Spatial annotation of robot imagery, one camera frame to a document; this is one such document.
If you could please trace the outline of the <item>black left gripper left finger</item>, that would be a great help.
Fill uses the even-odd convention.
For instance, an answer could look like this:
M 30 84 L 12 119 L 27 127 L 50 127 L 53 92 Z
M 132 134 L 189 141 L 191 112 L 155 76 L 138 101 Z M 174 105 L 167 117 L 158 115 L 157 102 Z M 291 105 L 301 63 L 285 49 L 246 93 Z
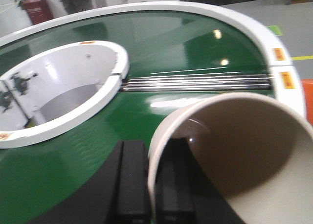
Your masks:
M 149 224 L 148 165 L 144 141 L 119 141 L 87 182 L 30 223 Z

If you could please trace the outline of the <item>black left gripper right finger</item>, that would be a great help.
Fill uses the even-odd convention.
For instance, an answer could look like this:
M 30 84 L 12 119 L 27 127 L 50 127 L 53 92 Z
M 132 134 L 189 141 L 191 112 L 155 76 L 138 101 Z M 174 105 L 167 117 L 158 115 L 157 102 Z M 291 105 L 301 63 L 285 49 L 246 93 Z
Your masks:
M 242 224 L 204 174 L 186 138 L 171 138 L 159 161 L 156 187 L 158 224 Z

